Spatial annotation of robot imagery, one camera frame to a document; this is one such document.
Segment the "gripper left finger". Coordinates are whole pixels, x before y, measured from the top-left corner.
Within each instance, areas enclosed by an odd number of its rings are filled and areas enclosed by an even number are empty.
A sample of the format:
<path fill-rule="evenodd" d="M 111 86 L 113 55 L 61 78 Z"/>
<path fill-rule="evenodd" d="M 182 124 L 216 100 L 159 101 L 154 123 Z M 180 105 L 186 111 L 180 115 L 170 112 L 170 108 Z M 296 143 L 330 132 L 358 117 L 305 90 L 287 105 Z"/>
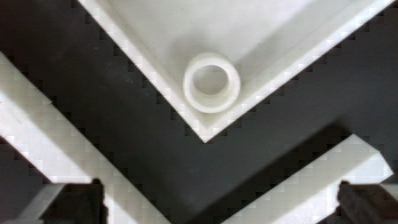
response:
<path fill-rule="evenodd" d="M 88 183 L 44 186 L 13 220 L 15 224 L 106 224 L 104 187 Z"/>

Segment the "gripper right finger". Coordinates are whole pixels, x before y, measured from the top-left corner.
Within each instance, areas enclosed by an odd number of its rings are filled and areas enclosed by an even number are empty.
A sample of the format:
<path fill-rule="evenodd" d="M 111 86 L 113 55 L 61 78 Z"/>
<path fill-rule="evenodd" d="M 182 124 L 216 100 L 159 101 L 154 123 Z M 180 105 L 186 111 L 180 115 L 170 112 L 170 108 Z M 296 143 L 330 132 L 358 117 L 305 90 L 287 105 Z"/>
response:
<path fill-rule="evenodd" d="M 337 208 L 321 224 L 398 224 L 398 184 L 342 181 Z"/>

